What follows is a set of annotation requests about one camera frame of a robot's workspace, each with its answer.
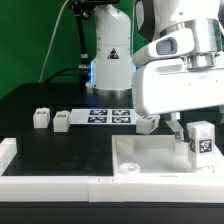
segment warning label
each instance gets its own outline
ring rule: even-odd
[[[115,48],[112,49],[107,59],[119,59]]]

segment green backdrop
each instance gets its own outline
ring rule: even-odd
[[[116,6],[132,19],[134,0]],[[0,1],[0,98],[18,85],[38,82],[58,13],[65,0]],[[90,57],[95,57],[94,16],[84,21]],[[134,51],[146,44],[136,32]],[[65,8],[46,66],[44,79],[80,63],[79,40],[73,12]]]

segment white cube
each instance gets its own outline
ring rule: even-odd
[[[53,123],[54,123],[54,132],[67,132],[69,129],[69,111],[60,111],[57,112]]]
[[[136,132],[149,135],[159,126],[160,115],[145,116],[136,122]]]
[[[50,122],[50,109],[38,108],[33,115],[34,128],[47,128]]]
[[[188,160],[200,168],[215,163],[215,127],[207,121],[187,124],[189,132]]]

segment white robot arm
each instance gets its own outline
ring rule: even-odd
[[[146,116],[223,105],[220,0],[154,0],[153,3],[155,33],[161,38],[133,56],[138,66],[144,65],[132,80],[136,112]],[[189,29],[193,40],[190,32],[189,36],[183,34]],[[160,55],[157,44],[170,35],[184,48],[174,54]],[[165,48],[171,51],[171,45]]]

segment black table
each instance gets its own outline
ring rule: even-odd
[[[48,107],[48,129],[33,129],[37,108]],[[135,135],[134,125],[72,125],[53,132],[57,111],[132,109],[132,98],[108,99],[74,84],[24,84],[0,100],[0,137],[15,137],[18,153],[5,176],[111,176],[112,135]],[[223,136],[219,128],[219,139]],[[172,134],[162,120],[153,134]],[[224,204],[193,203],[0,203],[0,223],[223,223]]]

